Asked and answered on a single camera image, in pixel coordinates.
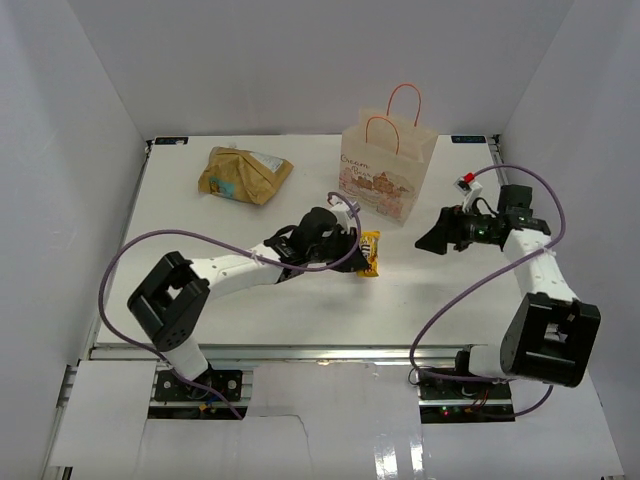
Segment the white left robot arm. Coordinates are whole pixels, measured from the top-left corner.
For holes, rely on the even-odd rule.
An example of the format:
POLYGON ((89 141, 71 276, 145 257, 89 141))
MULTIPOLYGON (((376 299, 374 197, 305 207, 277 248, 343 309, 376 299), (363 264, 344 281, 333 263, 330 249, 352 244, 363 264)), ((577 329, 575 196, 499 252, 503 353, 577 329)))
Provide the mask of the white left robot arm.
POLYGON ((186 259, 166 254, 128 299, 127 307, 155 349, 178 373, 177 387, 199 399, 211 387, 209 362, 193 332, 209 299, 291 280, 316 264, 340 273, 367 267, 359 248, 357 205, 314 207, 299 224, 278 230, 248 254, 186 259))

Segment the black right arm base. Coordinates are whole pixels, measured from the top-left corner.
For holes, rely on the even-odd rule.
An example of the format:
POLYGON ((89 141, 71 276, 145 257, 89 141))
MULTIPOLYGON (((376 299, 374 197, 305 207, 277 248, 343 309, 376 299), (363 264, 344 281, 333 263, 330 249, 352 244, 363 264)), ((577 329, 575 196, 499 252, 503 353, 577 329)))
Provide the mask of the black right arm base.
POLYGON ((412 368, 409 384, 418 394, 423 425, 513 422, 514 408, 508 384, 454 382, 427 378, 412 368))

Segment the brown paper snack pouch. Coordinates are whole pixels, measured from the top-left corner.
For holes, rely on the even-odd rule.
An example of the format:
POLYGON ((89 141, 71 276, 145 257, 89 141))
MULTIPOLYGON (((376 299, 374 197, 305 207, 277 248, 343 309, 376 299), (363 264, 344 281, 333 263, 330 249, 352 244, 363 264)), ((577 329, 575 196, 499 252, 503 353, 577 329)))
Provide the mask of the brown paper snack pouch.
POLYGON ((198 179, 198 191, 243 203, 266 204, 294 166, 286 159, 229 147, 214 147, 198 179))

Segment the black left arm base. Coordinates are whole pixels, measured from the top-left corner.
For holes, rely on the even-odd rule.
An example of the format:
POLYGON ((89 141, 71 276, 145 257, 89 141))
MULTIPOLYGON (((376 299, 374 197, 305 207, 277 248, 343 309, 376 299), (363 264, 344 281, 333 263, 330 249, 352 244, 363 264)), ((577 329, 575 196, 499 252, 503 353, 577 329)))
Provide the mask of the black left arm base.
POLYGON ((160 403, 198 402, 206 406, 225 407, 226 403, 216 390, 230 403, 242 398, 244 374, 241 370, 214 370, 195 380, 198 387, 180 380, 172 370, 161 370, 156 376, 152 399, 160 403))

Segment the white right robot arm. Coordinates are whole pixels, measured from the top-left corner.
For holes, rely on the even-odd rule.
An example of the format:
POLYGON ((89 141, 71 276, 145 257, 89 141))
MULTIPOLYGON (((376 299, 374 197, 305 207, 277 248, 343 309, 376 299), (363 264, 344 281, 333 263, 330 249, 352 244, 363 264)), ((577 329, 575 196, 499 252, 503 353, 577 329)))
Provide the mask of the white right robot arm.
POLYGON ((461 252, 473 243, 496 245, 514 264, 522 301, 497 345, 460 351, 451 374, 453 390, 472 399, 488 378, 537 380, 578 386, 601 322, 597 306, 579 300, 566 283, 549 248, 551 230, 531 209, 532 189, 504 185, 496 209, 480 212, 482 187, 460 179, 461 204, 442 208, 435 226, 416 246, 438 255, 461 252))

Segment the yellow M&M's packet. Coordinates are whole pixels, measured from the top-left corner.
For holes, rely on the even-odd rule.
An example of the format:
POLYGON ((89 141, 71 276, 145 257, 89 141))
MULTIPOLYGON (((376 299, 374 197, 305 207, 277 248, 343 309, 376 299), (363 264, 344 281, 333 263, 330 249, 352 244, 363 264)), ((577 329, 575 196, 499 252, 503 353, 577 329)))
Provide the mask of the yellow M&M's packet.
POLYGON ((379 231, 363 231, 360 236, 360 251, 367 261, 367 266, 359 270, 357 275, 364 278, 378 277, 379 231))

